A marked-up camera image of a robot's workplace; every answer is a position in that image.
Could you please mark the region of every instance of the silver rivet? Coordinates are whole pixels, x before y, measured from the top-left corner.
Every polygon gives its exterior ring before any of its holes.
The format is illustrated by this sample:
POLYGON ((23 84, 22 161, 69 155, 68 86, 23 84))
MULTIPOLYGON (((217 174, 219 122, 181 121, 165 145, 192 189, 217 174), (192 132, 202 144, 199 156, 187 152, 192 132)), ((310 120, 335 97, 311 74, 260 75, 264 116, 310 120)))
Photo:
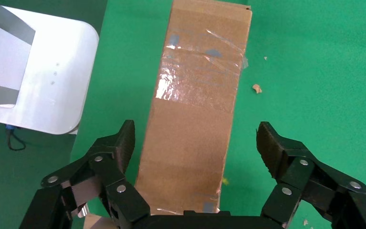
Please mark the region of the silver rivet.
POLYGON ((58 180, 58 177, 57 176, 52 176, 52 177, 50 177, 50 178, 47 179, 48 183, 54 183, 57 180, 58 180))
POLYGON ((284 194, 289 195, 289 196, 293 193, 289 188, 286 188, 286 187, 282 188, 281 191, 284 194))
POLYGON ((361 188, 361 185, 357 182, 354 182, 354 181, 351 181, 350 182, 350 185, 353 187, 353 188, 357 188, 357 189, 360 189, 361 188))
POLYGON ((103 160, 103 157, 102 156, 95 157, 95 161, 101 161, 101 160, 103 160))
POLYGON ((126 190, 126 187, 125 187, 124 185, 120 185, 120 186, 118 186, 118 187, 117 187, 117 192, 122 193, 122 192, 124 192, 125 190, 126 190))
POLYGON ((300 160, 299 161, 299 163, 301 163, 302 165, 304 165, 304 166, 307 166, 308 165, 308 162, 307 161, 305 161, 305 160, 300 160))

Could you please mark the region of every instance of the debris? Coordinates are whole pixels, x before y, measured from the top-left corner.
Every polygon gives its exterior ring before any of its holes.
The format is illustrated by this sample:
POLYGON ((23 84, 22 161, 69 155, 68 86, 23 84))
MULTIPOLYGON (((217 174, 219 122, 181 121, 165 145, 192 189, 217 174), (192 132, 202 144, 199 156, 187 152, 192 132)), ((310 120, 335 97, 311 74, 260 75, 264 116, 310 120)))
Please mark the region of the debris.
POLYGON ((229 185, 229 181, 228 181, 228 179, 226 179, 226 178, 222 178, 222 183, 224 184, 224 185, 229 185))
POLYGON ((256 94, 262 93, 262 89, 258 84, 254 84, 252 88, 256 91, 256 94))

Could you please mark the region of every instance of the brown cardboard box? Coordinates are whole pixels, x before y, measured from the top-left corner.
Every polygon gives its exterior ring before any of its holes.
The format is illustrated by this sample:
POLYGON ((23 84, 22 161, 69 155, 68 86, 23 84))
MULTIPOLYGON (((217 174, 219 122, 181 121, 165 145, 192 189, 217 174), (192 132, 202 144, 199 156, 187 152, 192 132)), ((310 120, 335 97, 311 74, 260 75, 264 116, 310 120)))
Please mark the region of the brown cardboard box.
POLYGON ((118 227, 111 218, 100 217, 94 214, 88 214, 83 223, 83 229, 117 229, 118 227))
POLYGON ((251 17, 173 2, 135 185, 152 214, 217 211, 251 17))

